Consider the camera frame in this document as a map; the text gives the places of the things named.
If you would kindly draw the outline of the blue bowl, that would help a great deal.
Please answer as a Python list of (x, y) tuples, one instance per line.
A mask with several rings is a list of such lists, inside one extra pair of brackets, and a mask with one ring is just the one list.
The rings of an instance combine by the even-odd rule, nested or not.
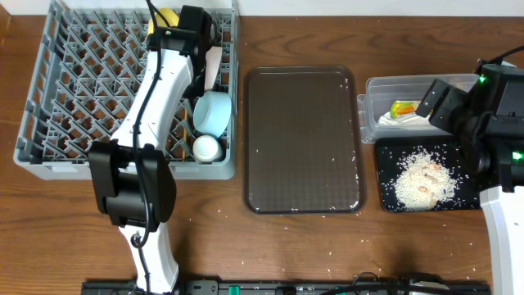
[(197, 99), (193, 124), (201, 134), (220, 137), (228, 126), (232, 114), (232, 101), (227, 93), (208, 91)]

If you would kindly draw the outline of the pink bowl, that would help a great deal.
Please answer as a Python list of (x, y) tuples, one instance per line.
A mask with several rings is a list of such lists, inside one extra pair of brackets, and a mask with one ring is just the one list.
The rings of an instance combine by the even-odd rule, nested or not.
[(206, 53), (206, 78), (204, 91), (211, 91), (215, 85), (222, 60), (222, 48), (213, 46)]

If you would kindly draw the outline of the green snack wrapper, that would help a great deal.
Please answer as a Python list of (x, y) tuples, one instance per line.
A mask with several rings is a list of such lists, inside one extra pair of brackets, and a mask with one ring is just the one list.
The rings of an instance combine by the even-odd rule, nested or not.
[(390, 108), (391, 119), (398, 119), (401, 116), (412, 115), (416, 112), (420, 101), (395, 101)]

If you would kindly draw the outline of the white paper napkin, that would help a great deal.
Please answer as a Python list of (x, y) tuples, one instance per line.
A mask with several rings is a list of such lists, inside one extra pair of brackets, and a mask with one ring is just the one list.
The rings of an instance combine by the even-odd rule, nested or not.
[(380, 116), (377, 122), (379, 125), (398, 125), (398, 126), (430, 126), (426, 117), (421, 117), (415, 113), (409, 113), (396, 118), (391, 116), (390, 112)]

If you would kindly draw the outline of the white cup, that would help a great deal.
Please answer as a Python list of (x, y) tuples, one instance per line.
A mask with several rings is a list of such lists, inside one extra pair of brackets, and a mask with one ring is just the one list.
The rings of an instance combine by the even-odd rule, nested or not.
[(224, 150), (218, 140), (209, 135), (198, 137), (192, 147), (193, 157), (202, 163), (220, 161), (224, 156)]

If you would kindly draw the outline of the yellow plate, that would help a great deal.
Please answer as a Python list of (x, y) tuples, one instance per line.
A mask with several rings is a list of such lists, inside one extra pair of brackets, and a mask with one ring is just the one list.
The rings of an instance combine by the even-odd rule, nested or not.
[[(155, 12), (155, 20), (158, 27), (177, 27), (179, 23), (179, 16), (177, 13), (169, 8), (163, 7), (163, 8), (153, 8), (153, 11)], [(154, 20), (151, 18), (148, 22), (147, 26), (147, 36), (154, 33), (155, 26), (154, 26)]]

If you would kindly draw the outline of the leftover rice pile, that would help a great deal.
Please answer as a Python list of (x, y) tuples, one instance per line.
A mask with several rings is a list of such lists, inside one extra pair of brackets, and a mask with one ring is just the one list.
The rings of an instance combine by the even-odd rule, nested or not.
[(412, 152), (398, 164), (400, 173), (393, 188), (399, 203), (407, 211), (431, 210), (438, 202), (454, 197), (458, 181), (439, 159), (427, 150)]

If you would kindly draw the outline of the wooden chopstick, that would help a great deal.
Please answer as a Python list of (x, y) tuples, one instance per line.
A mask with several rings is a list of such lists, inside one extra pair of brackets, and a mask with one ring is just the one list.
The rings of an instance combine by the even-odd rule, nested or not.
[[(184, 122), (187, 123), (188, 113), (187, 113), (187, 110), (186, 110), (186, 109), (184, 109), (184, 118), (183, 118), (183, 119), (184, 119)], [(184, 141), (185, 143), (187, 143), (187, 131), (186, 131), (185, 127), (184, 127), (184, 129), (183, 129), (183, 141)], [(184, 161), (184, 162), (186, 161), (186, 158), (187, 158), (186, 149), (183, 148), (183, 161)]]

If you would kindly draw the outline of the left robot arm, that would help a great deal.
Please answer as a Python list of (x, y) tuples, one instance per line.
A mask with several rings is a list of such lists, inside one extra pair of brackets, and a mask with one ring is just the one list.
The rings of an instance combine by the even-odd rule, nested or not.
[(132, 252), (137, 290), (166, 294), (174, 291), (179, 272), (167, 226), (177, 188), (166, 141), (181, 99), (204, 93), (213, 19), (203, 8), (185, 5), (172, 25), (153, 5), (148, 9), (152, 31), (142, 82), (110, 140), (92, 144), (88, 164), (97, 208)]

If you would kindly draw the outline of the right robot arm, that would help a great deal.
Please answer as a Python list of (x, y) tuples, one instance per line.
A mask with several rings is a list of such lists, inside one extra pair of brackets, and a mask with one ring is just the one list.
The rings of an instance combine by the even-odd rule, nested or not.
[(501, 61), (477, 69), (469, 91), (435, 79), (416, 110), (451, 134), (479, 184), (495, 294), (523, 292), (523, 70)]

